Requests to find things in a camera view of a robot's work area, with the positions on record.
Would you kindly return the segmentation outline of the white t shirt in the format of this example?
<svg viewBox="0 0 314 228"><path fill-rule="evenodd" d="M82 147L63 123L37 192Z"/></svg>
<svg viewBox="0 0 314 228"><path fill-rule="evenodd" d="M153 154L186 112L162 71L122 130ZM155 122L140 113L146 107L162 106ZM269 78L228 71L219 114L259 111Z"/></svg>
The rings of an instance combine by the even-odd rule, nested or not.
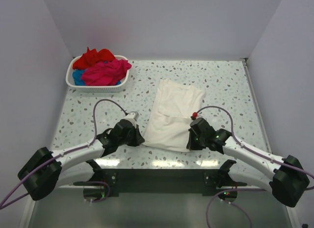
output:
<svg viewBox="0 0 314 228"><path fill-rule="evenodd" d="M162 79L144 133L144 146L172 152L187 149L191 116L199 110L205 91Z"/></svg>

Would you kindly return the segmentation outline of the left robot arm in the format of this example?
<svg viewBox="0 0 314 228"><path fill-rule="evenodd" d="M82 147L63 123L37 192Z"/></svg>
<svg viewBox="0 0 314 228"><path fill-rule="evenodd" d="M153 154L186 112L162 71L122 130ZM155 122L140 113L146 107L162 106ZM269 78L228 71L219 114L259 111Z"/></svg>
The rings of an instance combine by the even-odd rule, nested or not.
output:
<svg viewBox="0 0 314 228"><path fill-rule="evenodd" d="M92 160L115 153L122 145L137 147L142 143L137 113L131 112L113 128L85 144L56 151L46 147L38 149L18 172L18 178L35 201L62 185L83 181L96 185L102 173L97 170L98 166L91 166Z"/></svg>

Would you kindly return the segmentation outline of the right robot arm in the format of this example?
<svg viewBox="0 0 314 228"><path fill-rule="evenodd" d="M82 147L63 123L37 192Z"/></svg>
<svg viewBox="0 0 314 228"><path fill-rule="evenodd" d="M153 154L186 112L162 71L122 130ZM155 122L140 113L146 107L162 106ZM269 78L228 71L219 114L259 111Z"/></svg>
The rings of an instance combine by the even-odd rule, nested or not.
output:
<svg viewBox="0 0 314 228"><path fill-rule="evenodd" d="M285 206L296 207L310 184L296 157L264 152L228 130L215 130L204 118L192 117L186 147L192 151L208 148L231 157L220 168L219 187L232 182L246 183L270 192Z"/></svg>

